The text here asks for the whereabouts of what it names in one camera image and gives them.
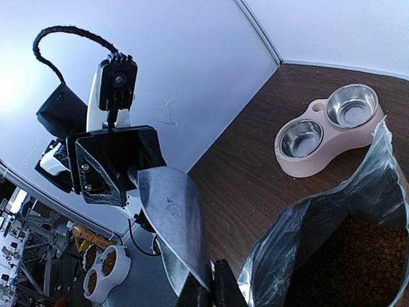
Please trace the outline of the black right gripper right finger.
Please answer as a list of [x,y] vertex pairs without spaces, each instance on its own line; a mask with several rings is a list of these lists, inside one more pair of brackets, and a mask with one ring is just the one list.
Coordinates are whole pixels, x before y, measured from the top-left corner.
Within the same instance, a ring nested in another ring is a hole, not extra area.
[[214,301],[217,307],[246,307],[231,267],[226,259],[215,262]]

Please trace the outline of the pet food bag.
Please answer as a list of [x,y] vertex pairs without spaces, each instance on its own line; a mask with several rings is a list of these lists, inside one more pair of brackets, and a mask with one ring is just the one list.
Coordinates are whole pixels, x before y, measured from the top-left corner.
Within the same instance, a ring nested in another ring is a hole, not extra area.
[[282,211],[238,278],[249,306],[400,306],[408,182],[385,122],[356,172]]

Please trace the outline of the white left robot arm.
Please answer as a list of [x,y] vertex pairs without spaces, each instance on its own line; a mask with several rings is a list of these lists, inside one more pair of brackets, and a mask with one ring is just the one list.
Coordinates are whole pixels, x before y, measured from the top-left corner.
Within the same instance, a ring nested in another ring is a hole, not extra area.
[[35,169],[60,190],[86,203],[124,207],[136,184],[130,171],[165,166],[157,131],[150,126],[86,131],[85,103],[60,84],[37,111],[56,140]]

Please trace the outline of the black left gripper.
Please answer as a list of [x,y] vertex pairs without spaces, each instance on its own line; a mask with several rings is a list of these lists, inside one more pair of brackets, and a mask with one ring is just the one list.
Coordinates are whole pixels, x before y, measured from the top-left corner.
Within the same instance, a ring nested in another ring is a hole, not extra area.
[[167,166],[148,125],[73,134],[66,149],[73,190],[89,204],[123,207],[126,192],[135,189],[130,170]]

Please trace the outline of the metal food scoop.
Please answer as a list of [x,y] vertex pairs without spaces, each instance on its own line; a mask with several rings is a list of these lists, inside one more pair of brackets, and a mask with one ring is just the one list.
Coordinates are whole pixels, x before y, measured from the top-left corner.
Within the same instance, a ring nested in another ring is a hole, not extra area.
[[206,241],[201,192],[186,173],[166,167],[128,169],[138,188],[142,211],[158,235],[162,263],[176,295],[189,276],[207,292],[212,268]]

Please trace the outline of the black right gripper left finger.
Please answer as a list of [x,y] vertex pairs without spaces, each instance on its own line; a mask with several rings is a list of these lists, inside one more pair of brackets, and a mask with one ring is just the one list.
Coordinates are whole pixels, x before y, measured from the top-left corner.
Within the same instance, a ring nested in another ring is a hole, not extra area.
[[182,288],[176,307],[211,307],[209,292],[190,273]]

